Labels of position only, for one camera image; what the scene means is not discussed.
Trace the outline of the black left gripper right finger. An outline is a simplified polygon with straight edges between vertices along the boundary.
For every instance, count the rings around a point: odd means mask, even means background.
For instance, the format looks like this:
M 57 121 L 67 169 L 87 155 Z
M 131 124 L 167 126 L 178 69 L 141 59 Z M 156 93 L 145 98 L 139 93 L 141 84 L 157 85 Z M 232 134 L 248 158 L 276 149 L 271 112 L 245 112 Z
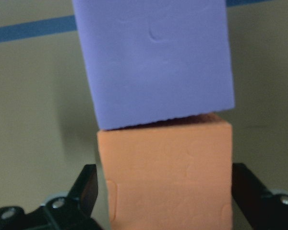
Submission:
M 231 194 L 254 230 L 288 230 L 288 192 L 268 189 L 243 163 L 232 164 Z

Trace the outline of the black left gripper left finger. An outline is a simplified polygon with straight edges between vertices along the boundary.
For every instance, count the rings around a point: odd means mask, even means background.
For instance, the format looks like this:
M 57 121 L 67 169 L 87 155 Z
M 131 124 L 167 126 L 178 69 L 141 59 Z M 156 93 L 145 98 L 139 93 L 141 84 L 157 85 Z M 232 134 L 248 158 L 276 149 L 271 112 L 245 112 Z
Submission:
M 96 165 L 87 164 L 66 196 L 53 198 L 27 214 L 22 207 L 1 207 L 0 230 L 101 230 L 91 217 L 97 195 Z

